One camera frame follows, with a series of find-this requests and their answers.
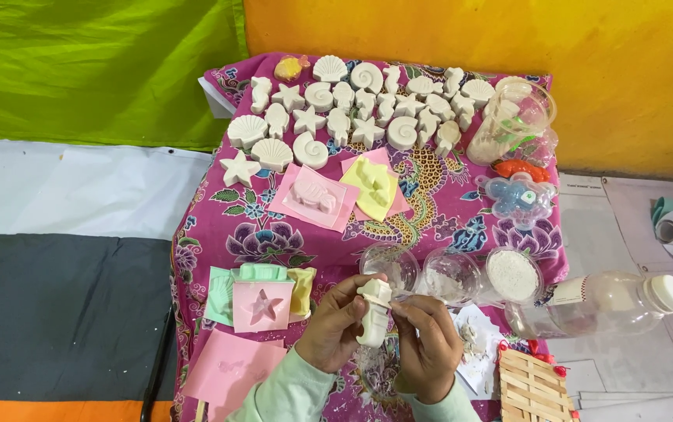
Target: white bottle cap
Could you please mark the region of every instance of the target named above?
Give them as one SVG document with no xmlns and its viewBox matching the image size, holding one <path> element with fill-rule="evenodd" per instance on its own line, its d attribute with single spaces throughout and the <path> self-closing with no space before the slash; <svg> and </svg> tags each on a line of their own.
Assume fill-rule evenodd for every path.
<svg viewBox="0 0 673 422">
<path fill-rule="evenodd" d="M 651 278 L 651 290 L 657 299 L 673 312 L 673 276 L 658 275 Z"/>
</svg>

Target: plastic container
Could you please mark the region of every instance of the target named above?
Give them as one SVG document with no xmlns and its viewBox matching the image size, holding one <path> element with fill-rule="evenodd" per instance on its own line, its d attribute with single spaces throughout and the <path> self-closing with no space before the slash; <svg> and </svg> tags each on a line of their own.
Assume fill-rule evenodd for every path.
<svg viewBox="0 0 673 422">
<path fill-rule="evenodd" d="M 557 133 L 548 126 L 535 139 L 522 142 L 513 151 L 506 152 L 503 159 L 519 158 L 537 167 L 546 168 L 555 157 L 556 147 Z"/>
<path fill-rule="evenodd" d="M 557 114 L 555 100 L 536 83 L 517 80 L 498 88 L 489 102 L 490 113 L 466 149 L 467 158 L 475 165 L 490 165 L 524 139 L 536 137 Z M 516 104 L 518 113 L 512 115 L 509 107 L 501 107 L 503 100 Z"/>
<path fill-rule="evenodd" d="M 528 231 L 534 228 L 537 220 L 552 214 L 550 201 L 557 194 L 555 185 L 550 182 L 534 182 L 529 173 L 514 173 L 510 180 L 504 177 L 488 179 L 478 176 L 475 183 L 485 189 L 488 197 L 495 200 L 492 215 L 498 218 L 510 218 L 513 226 Z"/>
<path fill-rule="evenodd" d="M 484 289 L 480 268 L 467 254 L 438 248 L 425 258 L 418 293 L 427 293 L 448 306 L 461 308 Z"/>
<path fill-rule="evenodd" d="M 507 303 L 506 320 L 534 340 L 641 334 L 673 313 L 673 276 L 608 271 L 548 286 L 536 302 Z"/>
<path fill-rule="evenodd" d="M 537 263 L 518 249 L 500 246 L 487 255 L 485 282 L 480 294 L 506 302 L 531 303 L 542 296 L 544 278 Z"/>
<path fill-rule="evenodd" d="M 386 274 L 392 291 L 415 292 L 420 265 L 405 246 L 393 242 L 377 242 L 369 245 L 360 256 L 360 273 Z"/>
</svg>

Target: person's left hand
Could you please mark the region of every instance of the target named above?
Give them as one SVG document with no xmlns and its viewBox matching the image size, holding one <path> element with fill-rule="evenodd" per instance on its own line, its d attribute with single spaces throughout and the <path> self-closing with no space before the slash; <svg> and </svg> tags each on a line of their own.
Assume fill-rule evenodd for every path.
<svg viewBox="0 0 673 422">
<path fill-rule="evenodd" d="M 370 279 L 387 281 L 384 274 L 353 275 L 323 296 L 294 349 L 304 361 L 326 373 L 336 372 L 360 345 L 362 317 L 367 304 L 357 294 Z"/>
</svg>

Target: yellow wall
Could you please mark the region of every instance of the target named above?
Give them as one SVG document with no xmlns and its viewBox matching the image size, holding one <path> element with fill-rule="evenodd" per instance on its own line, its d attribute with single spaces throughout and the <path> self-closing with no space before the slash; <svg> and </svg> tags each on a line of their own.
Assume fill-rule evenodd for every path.
<svg viewBox="0 0 673 422">
<path fill-rule="evenodd" d="M 673 2 L 246 0 L 245 8 L 251 54 L 553 73 L 561 169 L 673 178 Z"/>
</svg>

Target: person's right hand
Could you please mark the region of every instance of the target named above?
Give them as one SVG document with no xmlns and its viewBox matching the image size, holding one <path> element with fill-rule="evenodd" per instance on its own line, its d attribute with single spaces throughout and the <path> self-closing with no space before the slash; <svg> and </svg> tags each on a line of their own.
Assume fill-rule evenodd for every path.
<svg viewBox="0 0 673 422">
<path fill-rule="evenodd" d="M 440 402 L 455 382 L 454 372 L 464 344 L 443 302 L 416 295 L 391 302 L 398 330 L 399 361 L 417 399 L 426 405 Z"/>
</svg>

